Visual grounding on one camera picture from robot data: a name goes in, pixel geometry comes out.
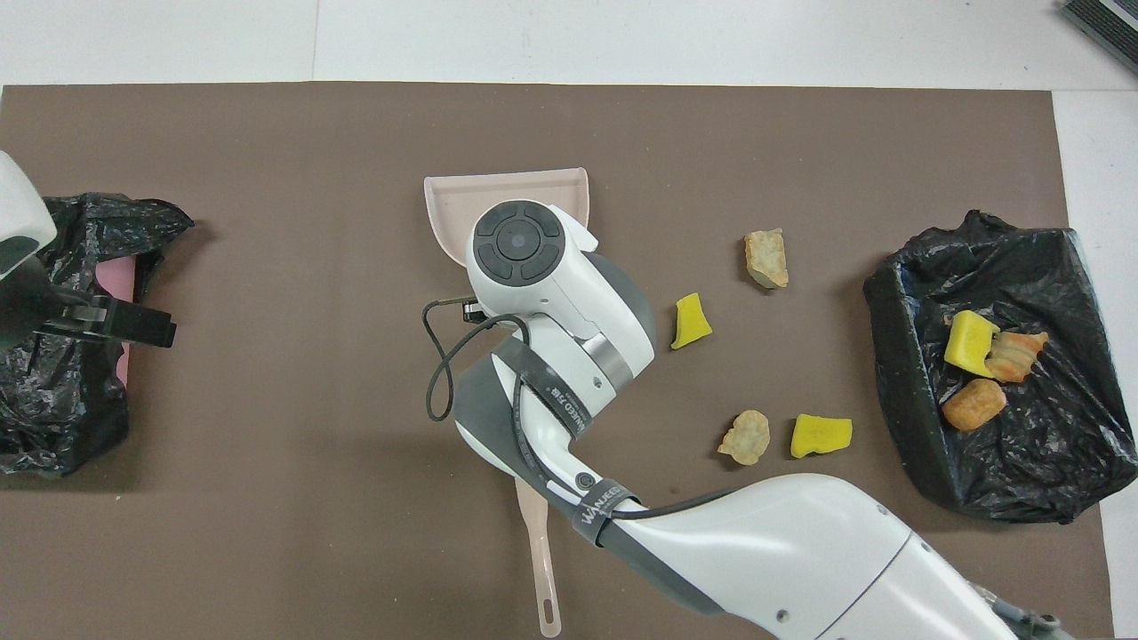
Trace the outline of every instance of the bread piece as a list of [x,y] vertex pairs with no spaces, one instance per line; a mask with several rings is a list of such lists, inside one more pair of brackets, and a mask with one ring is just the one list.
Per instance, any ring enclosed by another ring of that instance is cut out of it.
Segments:
[[727,435],[723,436],[723,444],[716,451],[731,456],[740,465],[753,465],[769,444],[769,420],[762,413],[748,409],[731,424]]
[[992,340],[992,351],[984,366],[1001,383],[1022,383],[1047,344],[1047,333],[1013,334],[1000,331]]
[[979,429],[984,422],[995,418],[1005,407],[1007,407],[1007,397],[999,384],[995,380],[976,378],[948,399],[948,402],[940,410],[945,413],[948,424],[968,433]]
[[783,288],[789,282],[786,247],[782,229],[754,231],[743,238],[747,253],[747,272],[768,289]]

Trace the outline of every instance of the circular control button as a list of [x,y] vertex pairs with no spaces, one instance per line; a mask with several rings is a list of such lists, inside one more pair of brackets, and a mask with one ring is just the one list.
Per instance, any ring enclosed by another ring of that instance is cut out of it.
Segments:
[[527,220],[513,219],[498,228],[497,248],[509,260],[521,261],[537,253],[542,243],[537,227]]

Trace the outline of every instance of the food scrap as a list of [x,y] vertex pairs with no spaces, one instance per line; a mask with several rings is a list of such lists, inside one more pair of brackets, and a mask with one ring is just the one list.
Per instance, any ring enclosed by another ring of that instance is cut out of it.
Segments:
[[992,340],[991,355],[984,366],[1001,383],[1022,383],[1047,344],[1047,333],[1013,334],[1000,331]]
[[974,311],[957,313],[953,317],[953,328],[948,334],[945,362],[970,374],[991,378],[992,374],[984,366],[984,358],[991,351],[992,336],[998,333],[999,327]]
[[754,231],[743,238],[747,272],[768,289],[784,288],[790,281],[786,273],[786,246],[782,229]]
[[748,409],[735,418],[723,436],[723,444],[716,449],[726,453],[740,465],[753,465],[770,444],[770,421],[762,413]]
[[849,446],[852,437],[853,421],[849,418],[819,418],[800,413],[794,420],[790,454],[802,458],[807,453],[830,453]]
[[1006,405],[1007,397],[998,383],[976,378],[948,399],[941,411],[948,424],[970,433],[995,418]]
[[711,335],[711,326],[703,315],[703,306],[700,304],[700,294],[691,294],[679,298],[676,303],[676,339],[671,343],[671,348],[676,350],[684,345]]

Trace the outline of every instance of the trash bag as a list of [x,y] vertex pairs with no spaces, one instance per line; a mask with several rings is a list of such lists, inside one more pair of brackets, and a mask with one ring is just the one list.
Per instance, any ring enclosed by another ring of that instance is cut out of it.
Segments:
[[[140,301],[162,262],[162,247],[193,221],[162,200],[84,194],[43,198],[58,231],[35,257],[53,285],[108,295],[99,262],[135,259]],[[115,364],[117,342],[28,336],[0,352],[0,470],[66,475],[126,437],[127,409]]]
[[[1070,523],[1125,487],[1138,458],[1095,293],[1070,229],[1016,229],[979,211],[912,238],[865,281],[877,394],[923,495],[978,518]],[[945,362],[949,321],[972,310],[1050,340],[1007,407],[972,433],[945,403],[975,376]]]

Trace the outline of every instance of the dustpan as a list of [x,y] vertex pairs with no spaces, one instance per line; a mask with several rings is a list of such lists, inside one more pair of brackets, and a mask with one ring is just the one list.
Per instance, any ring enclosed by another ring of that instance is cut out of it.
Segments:
[[435,239],[463,266],[467,240],[478,218],[503,200],[555,205],[588,227],[588,174],[582,167],[427,178],[423,195]]

